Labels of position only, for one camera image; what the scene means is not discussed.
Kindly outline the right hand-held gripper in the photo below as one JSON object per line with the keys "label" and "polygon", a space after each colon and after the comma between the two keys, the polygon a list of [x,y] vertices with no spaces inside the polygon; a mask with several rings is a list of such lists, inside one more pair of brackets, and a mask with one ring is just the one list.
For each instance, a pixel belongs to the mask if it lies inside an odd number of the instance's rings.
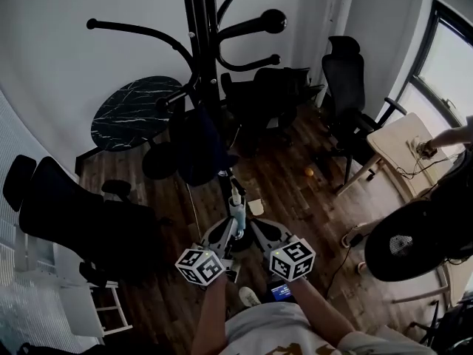
{"label": "right hand-held gripper", "polygon": [[311,272],[316,253],[305,239],[271,220],[251,219],[250,225],[272,274],[292,282]]}

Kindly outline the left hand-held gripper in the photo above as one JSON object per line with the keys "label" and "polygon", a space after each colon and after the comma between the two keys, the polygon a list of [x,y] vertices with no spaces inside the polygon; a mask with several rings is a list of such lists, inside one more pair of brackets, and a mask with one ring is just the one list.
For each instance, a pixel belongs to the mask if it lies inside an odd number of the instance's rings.
{"label": "left hand-held gripper", "polygon": [[214,224],[201,238],[179,257],[175,266],[185,280],[195,285],[210,285],[225,274],[237,281],[241,265],[231,252],[242,250],[244,229],[235,217],[227,217]]}

